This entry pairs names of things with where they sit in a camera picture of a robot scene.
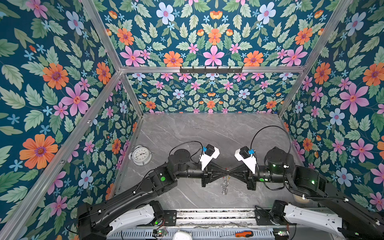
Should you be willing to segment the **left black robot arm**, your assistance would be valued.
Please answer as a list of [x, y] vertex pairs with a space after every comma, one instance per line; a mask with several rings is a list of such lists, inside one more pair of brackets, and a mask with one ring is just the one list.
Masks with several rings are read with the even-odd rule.
[[150, 170], [132, 188], [100, 204], [84, 204], [78, 209], [78, 231], [81, 240], [105, 240], [107, 237], [137, 226], [153, 225], [166, 219], [155, 198], [178, 185], [179, 178], [201, 179], [202, 185], [215, 181], [225, 169], [212, 164], [220, 154], [207, 145], [199, 162], [194, 163], [188, 150], [178, 149], [163, 165]]

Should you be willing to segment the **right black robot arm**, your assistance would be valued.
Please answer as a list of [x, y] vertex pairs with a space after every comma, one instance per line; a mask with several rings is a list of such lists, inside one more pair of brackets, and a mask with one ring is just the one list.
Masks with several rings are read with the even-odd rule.
[[344, 240], [384, 238], [382, 214], [363, 208], [317, 171], [297, 166], [290, 153], [274, 147], [267, 152], [263, 166], [258, 166], [254, 152], [247, 147], [236, 150], [235, 158], [242, 165], [228, 174], [246, 183], [249, 190], [255, 190], [258, 182], [282, 183], [291, 194], [317, 202], [331, 211], [330, 214], [317, 213], [275, 201], [274, 209], [278, 212], [272, 217], [274, 222], [306, 225]]

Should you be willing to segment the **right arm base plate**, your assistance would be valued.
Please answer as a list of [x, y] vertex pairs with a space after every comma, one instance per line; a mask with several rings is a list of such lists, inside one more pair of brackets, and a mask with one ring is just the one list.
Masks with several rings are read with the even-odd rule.
[[258, 226], [276, 226], [278, 225], [273, 221], [273, 218], [270, 216], [270, 213], [266, 210], [255, 208], [255, 220]]

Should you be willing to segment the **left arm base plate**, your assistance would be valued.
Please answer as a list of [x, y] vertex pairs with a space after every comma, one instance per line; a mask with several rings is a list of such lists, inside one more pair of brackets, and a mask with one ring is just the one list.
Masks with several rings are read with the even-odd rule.
[[165, 210], [155, 221], [155, 226], [171, 226], [174, 227], [177, 222], [178, 211], [177, 210]]

